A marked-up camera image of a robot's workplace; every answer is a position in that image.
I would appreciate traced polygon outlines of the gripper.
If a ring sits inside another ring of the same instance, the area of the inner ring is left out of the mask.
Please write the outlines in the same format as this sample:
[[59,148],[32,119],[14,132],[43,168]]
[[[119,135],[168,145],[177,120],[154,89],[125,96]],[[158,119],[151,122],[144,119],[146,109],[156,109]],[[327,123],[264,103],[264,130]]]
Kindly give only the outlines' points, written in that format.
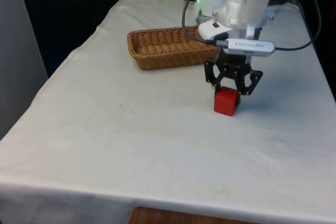
[[238,98],[236,105],[240,104],[241,96],[251,95],[263,76],[263,72],[251,68],[251,56],[233,55],[220,50],[217,58],[217,67],[220,70],[219,75],[215,77],[214,66],[216,60],[208,58],[204,63],[206,82],[211,83],[215,90],[220,90],[221,80],[225,77],[226,70],[224,65],[232,67],[232,77],[235,81]]

